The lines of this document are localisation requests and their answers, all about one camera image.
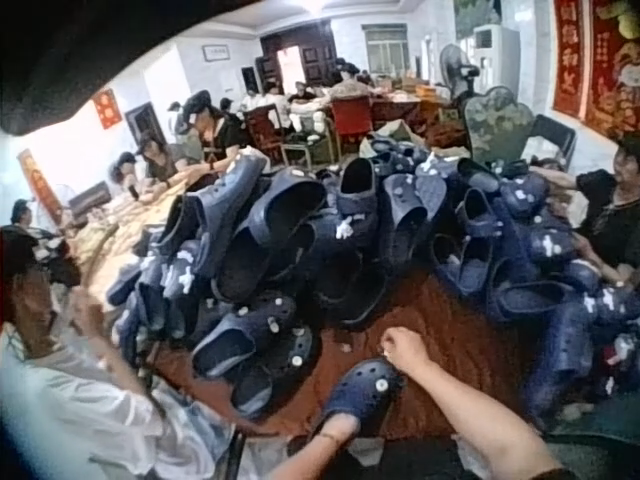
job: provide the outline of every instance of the red chair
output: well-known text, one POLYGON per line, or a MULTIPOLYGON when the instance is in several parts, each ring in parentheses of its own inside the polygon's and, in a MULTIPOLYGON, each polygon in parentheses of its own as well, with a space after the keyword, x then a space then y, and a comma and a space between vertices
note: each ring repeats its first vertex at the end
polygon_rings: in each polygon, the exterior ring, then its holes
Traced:
POLYGON ((338 161, 342 160, 342 139, 359 142, 373 130, 371 100, 369 97, 336 98, 331 101, 333 121, 338 144, 338 161))
POLYGON ((280 123, 280 116, 275 105, 254 108, 244 113, 247 130, 253 138, 255 147, 262 153, 270 157, 274 162, 282 162, 282 151, 280 146, 284 143, 284 133, 276 128, 269 118, 274 116, 280 123))

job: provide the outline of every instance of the red banner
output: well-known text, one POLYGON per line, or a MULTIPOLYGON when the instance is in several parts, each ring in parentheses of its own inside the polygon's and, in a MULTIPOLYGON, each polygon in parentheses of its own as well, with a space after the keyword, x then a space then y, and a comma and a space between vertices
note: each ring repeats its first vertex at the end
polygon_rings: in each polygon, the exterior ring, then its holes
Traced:
POLYGON ((122 121, 122 115, 112 89, 108 88, 96 93, 93 96, 93 103, 102 122, 102 128, 105 130, 122 121))
POLYGON ((20 152, 20 154, 18 154, 18 160, 20 161, 22 172, 34 196, 45 208, 51 220, 53 220, 53 223, 60 225, 62 220, 62 204, 56 194, 53 193, 53 190, 51 190, 49 182, 44 178, 40 167, 38 167, 38 164, 31 155, 31 151, 24 150, 20 152))
POLYGON ((553 109, 578 118, 584 78, 584 21, 581 0, 554 0, 558 74, 553 109))
POLYGON ((585 124, 604 135, 640 130, 640 18, 631 0, 590 0, 591 83, 585 124))

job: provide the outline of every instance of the bracelet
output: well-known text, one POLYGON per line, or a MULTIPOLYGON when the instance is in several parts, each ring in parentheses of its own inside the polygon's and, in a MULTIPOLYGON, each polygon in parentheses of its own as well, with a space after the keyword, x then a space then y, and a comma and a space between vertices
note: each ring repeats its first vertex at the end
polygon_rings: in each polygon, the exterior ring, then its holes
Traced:
POLYGON ((332 440, 335 444, 336 447, 341 448, 342 447, 342 443, 340 440, 338 440, 337 437, 331 435, 330 433, 325 433, 325 432, 320 432, 318 434, 316 434, 316 437, 324 437, 324 438, 328 438, 329 440, 332 440))

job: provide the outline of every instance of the air conditioner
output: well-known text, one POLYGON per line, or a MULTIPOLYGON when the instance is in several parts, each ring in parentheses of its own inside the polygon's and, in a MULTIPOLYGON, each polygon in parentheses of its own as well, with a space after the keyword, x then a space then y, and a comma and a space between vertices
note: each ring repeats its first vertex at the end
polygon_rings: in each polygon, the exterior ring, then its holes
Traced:
POLYGON ((476 91, 503 85, 517 97, 520 84, 520 33, 500 25, 473 29, 474 63, 480 68, 476 91))

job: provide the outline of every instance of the picture frame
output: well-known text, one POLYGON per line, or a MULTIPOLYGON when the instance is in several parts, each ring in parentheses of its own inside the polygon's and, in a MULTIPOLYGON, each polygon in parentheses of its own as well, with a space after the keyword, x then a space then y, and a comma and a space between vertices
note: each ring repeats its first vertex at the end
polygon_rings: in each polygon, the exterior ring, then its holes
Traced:
POLYGON ((205 62, 219 62, 229 60, 229 45, 203 45, 202 54, 205 62))

